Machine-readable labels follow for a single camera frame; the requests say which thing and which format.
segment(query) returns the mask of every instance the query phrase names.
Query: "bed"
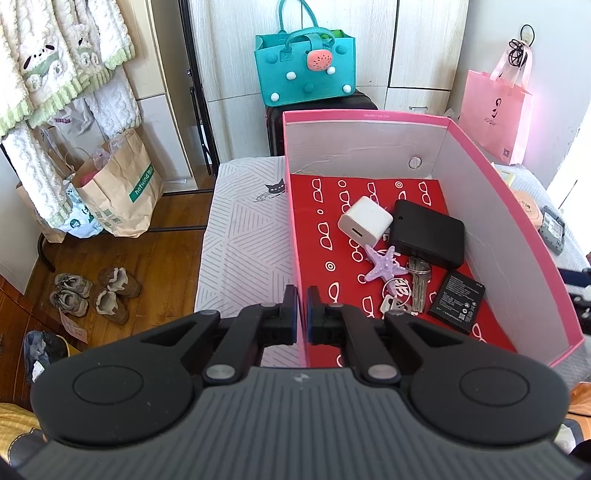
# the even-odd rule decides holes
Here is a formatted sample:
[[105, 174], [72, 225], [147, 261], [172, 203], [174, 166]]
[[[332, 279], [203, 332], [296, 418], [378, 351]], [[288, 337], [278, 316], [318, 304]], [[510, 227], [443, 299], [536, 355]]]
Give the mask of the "bed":
[[[540, 182], [523, 166], [515, 173], [512, 188], [528, 192], [538, 206], [551, 205]], [[289, 227], [289, 202], [285, 194], [285, 158], [241, 158], [220, 166], [203, 253], [195, 311], [216, 309], [222, 317], [262, 301], [282, 300], [285, 285], [295, 283]], [[589, 266], [570, 229], [564, 252], [553, 255], [560, 268], [582, 270]], [[591, 338], [558, 372], [574, 387], [591, 374]], [[303, 366], [296, 346], [265, 350], [262, 364], [269, 367]]]

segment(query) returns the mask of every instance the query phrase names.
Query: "metal key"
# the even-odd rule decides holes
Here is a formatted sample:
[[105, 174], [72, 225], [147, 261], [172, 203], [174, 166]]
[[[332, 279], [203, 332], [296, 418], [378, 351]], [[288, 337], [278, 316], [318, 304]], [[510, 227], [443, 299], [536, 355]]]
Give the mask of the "metal key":
[[393, 301], [395, 300], [395, 298], [391, 295], [386, 295], [384, 297], [384, 301], [382, 302], [382, 304], [379, 307], [379, 311], [382, 313], [386, 313], [389, 309], [392, 308], [393, 305]]
[[413, 312], [425, 309], [427, 282], [431, 278], [431, 265], [417, 257], [409, 257], [408, 270], [413, 274]]

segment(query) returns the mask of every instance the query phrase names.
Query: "phone battery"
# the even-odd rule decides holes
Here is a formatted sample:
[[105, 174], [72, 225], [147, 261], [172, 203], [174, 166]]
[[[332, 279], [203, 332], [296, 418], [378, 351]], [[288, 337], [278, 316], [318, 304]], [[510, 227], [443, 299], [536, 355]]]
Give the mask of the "phone battery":
[[457, 271], [451, 271], [443, 281], [428, 314], [452, 328], [469, 334], [485, 287]]

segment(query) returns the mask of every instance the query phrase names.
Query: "string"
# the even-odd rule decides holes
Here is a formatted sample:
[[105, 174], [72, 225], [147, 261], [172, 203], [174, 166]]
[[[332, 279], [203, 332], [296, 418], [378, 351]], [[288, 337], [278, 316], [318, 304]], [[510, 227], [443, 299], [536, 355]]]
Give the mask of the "string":
[[525, 42], [525, 40], [523, 39], [523, 32], [526, 28], [529, 28], [532, 33], [532, 39], [528, 46], [531, 47], [534, 44], [534, 27], [532, 27], [529, 24], [525, 24], [523, 27], [521, 27], [521, 30], [519, 31], [520, 40], [513, 38], [509, 42], [509, 48], [511, 49], [509, 51], [509, 64], [513, 67], [521, 68], [527, 62], [527, 53], [524, 52], [524, 44], [527, 44], [527, 42]]

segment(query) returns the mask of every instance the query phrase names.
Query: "wooden dresser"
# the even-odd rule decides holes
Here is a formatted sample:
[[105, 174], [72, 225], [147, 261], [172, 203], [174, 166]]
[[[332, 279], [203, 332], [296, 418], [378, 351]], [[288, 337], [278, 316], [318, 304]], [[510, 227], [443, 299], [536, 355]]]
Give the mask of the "wooden dresser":
[[31, 387], [25, 381], [22, 339], [31, 330], [59, 333], [71, 342], [61, 323], [35, 308], [0, 276], [0, 403], [14, 403], [31, 410]]

